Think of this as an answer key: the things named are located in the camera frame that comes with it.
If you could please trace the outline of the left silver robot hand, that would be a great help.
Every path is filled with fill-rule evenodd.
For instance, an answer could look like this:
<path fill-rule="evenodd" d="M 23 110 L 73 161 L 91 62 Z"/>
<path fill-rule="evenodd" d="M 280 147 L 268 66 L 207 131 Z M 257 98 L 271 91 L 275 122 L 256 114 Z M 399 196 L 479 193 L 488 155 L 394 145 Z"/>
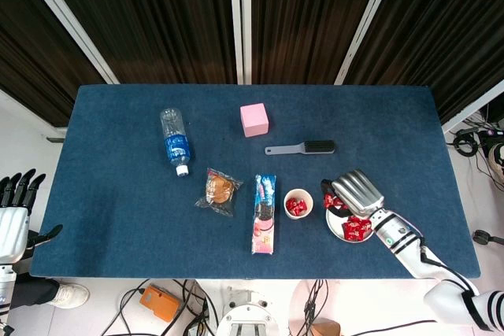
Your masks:
<path fill-rule="evenodd" d="M 34 178 L 34 168 L 1 179 L 1 266 L 14 265 L 33 255 L 36 247 L 50 242 L 63 230 L 58 224 L 46 234 L 31 232 L 30 219 L 37 191 L 46 178 Z"/>

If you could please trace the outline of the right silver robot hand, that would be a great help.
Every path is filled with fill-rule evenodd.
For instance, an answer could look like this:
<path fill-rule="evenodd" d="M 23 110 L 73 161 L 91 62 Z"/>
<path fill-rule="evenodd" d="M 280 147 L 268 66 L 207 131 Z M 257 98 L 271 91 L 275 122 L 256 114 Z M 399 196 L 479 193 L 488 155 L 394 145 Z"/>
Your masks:
<path fill-rule="evenodd" d="M 321 180 L 323 195 L 331 200 L 324 200 L 324 207 L 340 218 L 356 216 L 368 219 L 374 212 L 384 207 L 384 196 L 376 189 L 361 170 L 353 170 L 338 179 Z"/>

